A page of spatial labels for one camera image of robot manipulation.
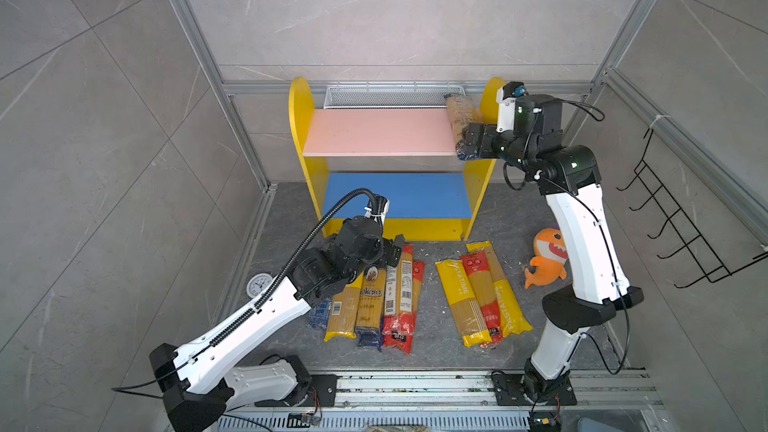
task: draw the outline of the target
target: gray floor mat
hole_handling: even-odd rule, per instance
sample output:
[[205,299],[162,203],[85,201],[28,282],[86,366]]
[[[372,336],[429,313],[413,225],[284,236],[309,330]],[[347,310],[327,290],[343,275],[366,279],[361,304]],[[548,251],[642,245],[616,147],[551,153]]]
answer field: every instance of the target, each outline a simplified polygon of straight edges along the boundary
[[[249,275],[277,273],[316,222],[306,184],[279,184]],[[297,354],[310,368],[522,368],[536,349],[546,320],[542,297],[570,281],[569,275],[567,282],[558,279],[546,287],[524,288],[523,269],[533,255],[533,236],[556,224],[535,187],[521,192],[503,184],[488,187],[470,239],[492,241],[523,313],[534,327],[532,332],[511,335],[493,350],[464,347],[435,267],[435,261],[458,258],[466,253],[464,243],[414,242],[415,258],[426,263],[426,271],[411,355],[393,349],[379,353],[375,349],[358,348],[355,341],[345,338],[323,342],[323,332],[309,328],[306,318],[302,317],[274,333],[242,364],[258,364],[265,356],[277,353]],[[243,291],[240,303],[247,300]],[[605,330],[597,327],[592,333],[609,363],[615,364]],[[603,368],[591,341],[579,346],[571,363],[576,369]]]

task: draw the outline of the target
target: pink shelf board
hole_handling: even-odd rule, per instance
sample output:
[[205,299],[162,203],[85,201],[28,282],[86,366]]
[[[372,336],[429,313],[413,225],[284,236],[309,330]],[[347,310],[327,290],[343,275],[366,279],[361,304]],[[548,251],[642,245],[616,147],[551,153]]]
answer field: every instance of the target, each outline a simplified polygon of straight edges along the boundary
[[318,109],[304,157],[455,156],[446,109]]

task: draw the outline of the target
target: floor vent grate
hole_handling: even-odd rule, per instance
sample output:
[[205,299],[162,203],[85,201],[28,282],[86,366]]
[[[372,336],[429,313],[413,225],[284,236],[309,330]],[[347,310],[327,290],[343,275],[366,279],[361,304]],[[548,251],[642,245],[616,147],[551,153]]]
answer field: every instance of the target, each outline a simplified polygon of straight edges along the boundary
[[[324,411],[322,423],[307,427],[298,420],[289,419],[289,412],[244,411],[233,412],[244,418],[255,420],[274,432],[364,432],[375,425],[422,425],[430,430],[477,431],[529,430],[528,412],[520,410],[496,411]],[[256,424],[230,417],[219,419],[219,432],[251,432],[264,430]]]
[[326,91],[325,109],[405,109],[442,108],[446,95],[465,95],[463,86],[450,84],[416,84],[414,82],[370,83],[365,85],[330,86]]

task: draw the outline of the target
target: clock face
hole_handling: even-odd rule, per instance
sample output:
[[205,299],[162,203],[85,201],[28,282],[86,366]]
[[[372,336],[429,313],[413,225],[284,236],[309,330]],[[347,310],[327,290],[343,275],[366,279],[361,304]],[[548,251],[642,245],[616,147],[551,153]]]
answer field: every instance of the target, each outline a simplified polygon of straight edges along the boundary
[[272,276],[269,274],[256,274],[248,281],[246,292],[248,297],[255,298],[266,290],[272,283]]

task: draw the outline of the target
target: gray marble wall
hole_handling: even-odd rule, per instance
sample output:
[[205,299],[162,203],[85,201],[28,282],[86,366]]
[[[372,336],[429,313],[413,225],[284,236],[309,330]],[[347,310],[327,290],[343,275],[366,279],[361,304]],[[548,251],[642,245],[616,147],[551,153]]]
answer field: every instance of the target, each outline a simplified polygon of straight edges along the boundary
[[258,188],[168,0],[0,0],[2,430],[162,430]]
[[[658,0],[619,64],[621,72],[766,202],[767,1]],[[601,102],[610,104],[615,100],[607,97]],[[600,143],[604,151],[610,150],[605,158],[611,173],[624,174],[619,171],[626,170],[633,160],[624,156],[623,149],[637,140],[626,133],[637,120],[630,112],[620,112],[622,119],[625,115],[630,120],[622,125],[622,130],[603,133],[597,140],[590,134],[598,128],[590,125],[577,137]],[[635,137],[641,126],[632,127]],[[717,252],[724,255],[729,267],[737,268],[760,252],[754,236],[677,157],[662,144],[650,151],[656,167],[664,172],[662,179],[675,191]],[[614,203],[619,204],[619,197],[613,195]],[[703,282],[679,291],[671,288],[670,283],[693,274],[693,264],[683,258],[676,262],[656,259],[653,249],[660,245],[642,234],[646,232],[646,221],[653,223],[658,217],[633,214],[625,204],[614,213],[625,227],[632,225],[628,228],[630,240],[695,347],[696,355],[722,391],[727,400],[724,403],[733,409],[720,408],[721,428],[734,430],[735,426],[727,421],[735,414],[738,422],[734,424],[745,430],[764,430],[768,414],[768,307],[764,294],[768,263],[756,264],[716,284]],[[657,353],[649,350],[649,355]],[[656,360],[666,360],[668,365],[680,362],[663,354]]]
[[[629,280],[646,295],[630,311],[632,365],[650,371],[679,430],[764,430],[768,261],[720,282],[676,288],[701,277],[694,260],[685,251],[659,259],[657,254],[681,246],[680,240],[669,226],[658,239],[648,238],[661,229],[664,215],[652,202],[638,212],[629,210],[648,198],[638,182],[626,192],[616,189],[632,179],[647,127],[610,90],[598,106],[606,120],[587,121],[574,143],[597,156],[619,259]],[[661,140],[653,138],[646,159],[730,270],[762,252],[760,241]],[[657,186],[650,176],[643,177],[649,187]],[[667,196],[660,201],[667,213],[674,211]],[[694,236],[682,215],[674,224],[688,239]],[[707,270],[714,268],[714,257],[700,240],[692,248]],[[619,315],[613,322],[622,338],[624,318]]]
[[768,203],[768,0],[659,0],[619,65]]
[[[225,80],[529,81],[591,80],[633,1],[190,0]],[[285,98],[237,101],[268,177],[303,180]],[[330,165],[461,169],[444,158]]]

